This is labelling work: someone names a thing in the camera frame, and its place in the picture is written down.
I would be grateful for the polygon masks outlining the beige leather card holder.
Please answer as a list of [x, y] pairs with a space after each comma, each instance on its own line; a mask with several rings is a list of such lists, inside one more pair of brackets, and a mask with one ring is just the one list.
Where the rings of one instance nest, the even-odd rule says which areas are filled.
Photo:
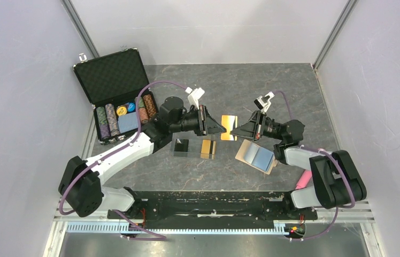
[[272, 169], [277, 166], [278, 161], [271, 150], [257, 145], [256, 143], [244, 140], [235, 155], [235, 159], [243, 162], [252, 168], [269, 175]]

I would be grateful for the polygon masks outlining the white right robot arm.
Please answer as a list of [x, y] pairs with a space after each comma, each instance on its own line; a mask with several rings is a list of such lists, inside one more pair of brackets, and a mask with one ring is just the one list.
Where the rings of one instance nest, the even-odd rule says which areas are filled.
[[285, 197], [282, 212], [288, 218], [297, 218], [307, 207], [352, 208], [366, 199], [367, 189], [350, 154], [346, 150], [328, 152], [304, 146], [304, 128], [297, 119], [278, 123], [255, 111], [248, 122], [230, 133], [252, 141], [261, 137], [278, 139], [273, 151], [276, 160], [311, 171], [313, 185], [293, 190]]

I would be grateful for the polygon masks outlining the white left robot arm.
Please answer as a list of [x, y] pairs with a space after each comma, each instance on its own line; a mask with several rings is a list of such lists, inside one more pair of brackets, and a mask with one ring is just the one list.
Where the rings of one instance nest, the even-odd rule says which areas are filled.
[[158, 113], [143, 125], [141, 133], [88, 160], [75, 156], [68, 161], [58, 188], [59, 212], [87, 217], [100, 209], [117, 209], [128, 218], [137, 217], [141, 203], [131, 190], [105, 187], [105, 182], [128, 165], [171, 143], [173, 133], [188, 131], [203, 137], [225, 133], [226, 128], [211, 117], [206, 106], [192, 105], [186, 109], [180, 98], [168, 97]]

